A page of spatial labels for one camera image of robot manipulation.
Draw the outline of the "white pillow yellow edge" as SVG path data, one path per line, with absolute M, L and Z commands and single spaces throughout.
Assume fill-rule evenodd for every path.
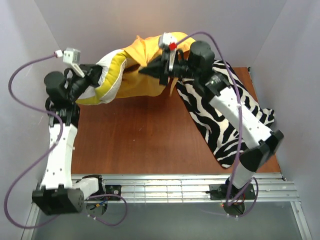
M 127 62 L 127 54 L 123 49 L 114 50 L 101 58 L 96 63 L 102 67 L 102 73 L 98 76 L 98 86 L 88 87 L 76 103 L 89 106 L 113 101 L 120 89 Z

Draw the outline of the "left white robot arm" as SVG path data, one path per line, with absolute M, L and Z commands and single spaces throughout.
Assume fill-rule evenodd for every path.
M 80 107 L 76 101 L 88 87 L 96 87 L 103 68 L 96 64 L 81 64 L 84 76 L 72 68 L 64 72 L 53 71 L 44 78 L 48 98 L 45 108 L 61 118 L 49 117 L 50 145 L 55 145 L 48 155 L 40 187 L 32 192 L 32 201 L 47 215 L 80 213 L 84 201 L 96 199 L 106 192 L 99 174 L 84 176 L 72 182 L 71 166 L 74 142 L 78 132 Z

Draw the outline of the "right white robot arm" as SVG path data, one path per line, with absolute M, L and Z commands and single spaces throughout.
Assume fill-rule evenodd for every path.
M 264 125 L 241 103 L 240 92 L 235 83 L 213 69 L 215 54 L 205 41 L 191 44 L 188 58 L 184 58 L 175 42 L 159 41 L 162 50 L 139 73 L 159 79 L 161 85 L 169 77 L 192 79 L 195 92 L 210 106 L 218 110 L 238 131 L 238 143 L 245 143 L 247 149 L 235 154 L 237 166 L 226 183 L 229 190 L 242 190 L 254 173 L 278 150 L 284 135 Z

